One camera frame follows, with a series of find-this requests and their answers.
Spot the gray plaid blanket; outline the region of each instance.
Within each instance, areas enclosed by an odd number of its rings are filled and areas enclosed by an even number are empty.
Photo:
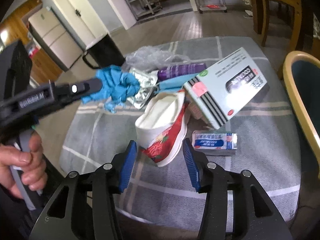
[[[263,72],[268,84],[220,131],[237,133],[235,156],[211,156],[225,170],[250,170],[271,197],[284,220],[296,211],[300,189],[300,147],[289,100],[275,71],[258,45],[248,37],[210,37],[176,41],[160,46],[207,66],[244,47]],[[110,162],[136,139],[134,123],[142,115],[134,107],[103,110],[103,103],[81,105],[64,142],[60,166],[65,172],[86,173]],[[203,130],[204,123],[190,119],[187,137]],[[129,187],[115,196],[117,210],[139,221],[199,230],[206,194],[191,186],[182,150],[167,166],[158,168],[139,154]],[[228,194],[227,232],[232,231],[232,194]]]

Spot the metal screw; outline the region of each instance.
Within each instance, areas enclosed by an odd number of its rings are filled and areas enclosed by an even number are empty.
[[[217,165],[216,165],[215,163],[208,163],[208,164],[207,164],[207,167],[208,167],[209,169],[215,169],[215,168],[217,167]]]
[[[242,171],[242,175],[245,176],[245,177],[250,177],[251,176],[251,172],[247,171],[247,170],[244,170],[244,171]]]
[[[69,173],[69,178],[74,178],[78,175],[78,173],[76,171],[72,171]]]
[[[77,86],[76,86],[76,85],[73,85],[71,89],[72,89],[72,92],[74,92],[74,93],[76,93],[76,92],[77,92],[77,90],[78,90],[78,88],[77,88]]]
[[[103,165],[103,168],[104,168],[105,170],[111,170],[112,164],[111,164],[111,163],[106,163],[105,165]]]

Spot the red floral pattern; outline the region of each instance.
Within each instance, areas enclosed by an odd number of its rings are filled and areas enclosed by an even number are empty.
[[[184,103],[175,123],[164,130],[155,138],[155,142],[147,149],[142,148],[142,152],[151,158],[155,163],[164,160],[170,153],[176,138],[181,130],[182,119],[188,104]]]

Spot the clear plastic bag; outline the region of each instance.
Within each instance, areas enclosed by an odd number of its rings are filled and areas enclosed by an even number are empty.
[[[161,50],[158,47],[144,46],[127,55],[123,70],[129,71],[131,68],[135,68],[151,72],[178,63],[188,64],[190,63],[190,58],[184,55],[176,55],[167,50]]]

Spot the purple bottle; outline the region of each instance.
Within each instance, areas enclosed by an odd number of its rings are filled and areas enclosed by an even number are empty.
[[[158,80],[163,81],[169,78],[183,76],[187,74],[200,73],[207,68],[205,63],[191,63],[164,67],[158,71]]]

